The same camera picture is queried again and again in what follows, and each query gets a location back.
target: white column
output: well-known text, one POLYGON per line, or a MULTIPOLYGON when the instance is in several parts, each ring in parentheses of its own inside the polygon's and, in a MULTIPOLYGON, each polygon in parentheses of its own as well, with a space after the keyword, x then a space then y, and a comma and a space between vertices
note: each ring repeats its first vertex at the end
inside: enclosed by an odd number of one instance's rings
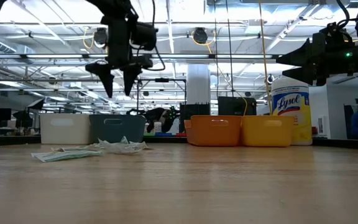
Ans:
POLYGON ((207 104, 211 102, 210 75, 208 64, 188 64, 187 104, 207 104))

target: wooden table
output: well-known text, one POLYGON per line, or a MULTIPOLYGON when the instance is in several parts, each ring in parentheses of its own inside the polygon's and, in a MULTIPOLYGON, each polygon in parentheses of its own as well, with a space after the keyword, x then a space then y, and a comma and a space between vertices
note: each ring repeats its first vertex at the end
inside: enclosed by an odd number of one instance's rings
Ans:
POLYGON ((50 163, 0 147, 0 223, 358 223, 358 150, 150 146, 50 163))

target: yellow bin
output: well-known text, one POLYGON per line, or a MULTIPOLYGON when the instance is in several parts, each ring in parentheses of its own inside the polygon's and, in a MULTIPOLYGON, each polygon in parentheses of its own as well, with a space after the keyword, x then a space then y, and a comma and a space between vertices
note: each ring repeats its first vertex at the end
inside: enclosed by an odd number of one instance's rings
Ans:
POLYGON ((293 116, 243 116, 241 140, 244 146, 288 147, 293 116))

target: orange bin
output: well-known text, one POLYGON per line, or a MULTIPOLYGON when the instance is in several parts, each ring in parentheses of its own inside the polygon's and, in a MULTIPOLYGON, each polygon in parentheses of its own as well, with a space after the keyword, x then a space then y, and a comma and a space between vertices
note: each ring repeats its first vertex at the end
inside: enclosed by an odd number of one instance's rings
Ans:
POLYGON ((196 146, 238 146, 240 116, 192 116, 185 121, 187 141, 196 146))
POLYGON ((290 146, 294 119, 293 116, 243 116, 242 144, 257 147, 290 146))

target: gray bin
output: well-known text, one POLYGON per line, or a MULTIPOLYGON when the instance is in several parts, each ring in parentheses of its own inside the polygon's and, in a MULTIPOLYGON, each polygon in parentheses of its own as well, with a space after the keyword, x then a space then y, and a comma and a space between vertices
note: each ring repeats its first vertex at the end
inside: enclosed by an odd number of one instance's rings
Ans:
POLYGON ((92 140, 98 139, 110 143, 120 142, 125 136, 128 141, 141 142, 144 135, 146 119, 137 115, 90 115, 92 140))

